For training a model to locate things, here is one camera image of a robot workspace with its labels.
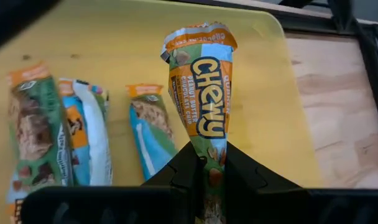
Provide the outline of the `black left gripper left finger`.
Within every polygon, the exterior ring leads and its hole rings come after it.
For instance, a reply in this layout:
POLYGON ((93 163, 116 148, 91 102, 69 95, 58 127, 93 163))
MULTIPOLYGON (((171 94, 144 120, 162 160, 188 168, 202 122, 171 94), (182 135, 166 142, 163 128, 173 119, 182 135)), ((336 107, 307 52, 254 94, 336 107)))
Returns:
POLYGON ((187 143, 158 173, 145 181, 150 197, 141 224, 195 224, 203 195, 203 164, 187 143))

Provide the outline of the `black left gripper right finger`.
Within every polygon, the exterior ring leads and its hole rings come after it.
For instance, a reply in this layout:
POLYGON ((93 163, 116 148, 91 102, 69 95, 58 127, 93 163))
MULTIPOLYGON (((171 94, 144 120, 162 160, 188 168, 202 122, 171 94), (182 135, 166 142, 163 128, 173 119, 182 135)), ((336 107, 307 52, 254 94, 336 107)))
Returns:
POLYGON ((228 143, 226 165, 227 224, 299 224, 292 196, 278 193, 300 186, 228 143))

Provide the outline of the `orange-ended Chewy granola bar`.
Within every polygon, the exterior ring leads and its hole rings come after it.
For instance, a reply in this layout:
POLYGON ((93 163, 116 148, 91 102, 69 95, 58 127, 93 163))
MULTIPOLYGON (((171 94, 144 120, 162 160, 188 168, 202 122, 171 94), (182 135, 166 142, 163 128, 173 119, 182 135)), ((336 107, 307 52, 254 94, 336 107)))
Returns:
POLYGON ((126 87, 131 99, 129 121, 145 180, 158 173, 178 152, 162 89, 162 85, 156 84, 126 87))
POLYGON ((113 170, 106 126, 108 91, 98 85, 67 78, 59 79, 57 86, 67 114, 75 183, 111 185, 113 170))
POLYGON ((169 64, 168 91, 203 166, 203 224, 225 224, 224 170, 237 43, 220 22, 173 31, 161 58, 169 64))

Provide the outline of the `green granola bar wrapper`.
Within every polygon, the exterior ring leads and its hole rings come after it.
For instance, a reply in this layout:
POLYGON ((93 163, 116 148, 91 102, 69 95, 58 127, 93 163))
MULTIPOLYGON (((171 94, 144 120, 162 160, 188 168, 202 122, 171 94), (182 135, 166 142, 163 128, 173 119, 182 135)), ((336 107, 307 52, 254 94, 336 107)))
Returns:
POLYGON ((31 192, 73 185, 65 112, 55 80, 40 62, 10 72, 8 124, 17 165, 7 195, 11 224, 21 224, 21 206, 31 192))

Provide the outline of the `yellow translucent plastic bin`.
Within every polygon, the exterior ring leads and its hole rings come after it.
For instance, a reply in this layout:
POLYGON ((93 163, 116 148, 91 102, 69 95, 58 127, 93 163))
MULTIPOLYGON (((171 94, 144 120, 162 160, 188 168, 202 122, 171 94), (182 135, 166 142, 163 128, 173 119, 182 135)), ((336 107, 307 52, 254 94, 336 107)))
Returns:
POLYGON ((164 1, 64 0, 0 48, 0 224, 16 164, 9 143, 7 74, 44 61, 55 77, 109 91, 113 183, 143 183, 128 118, 128 84, 167 85, 164 38, 182 27, 218 21, 233 33, 229 141, 303 187, 321 187, 307 120, 284 32, 265 12, 164 1))

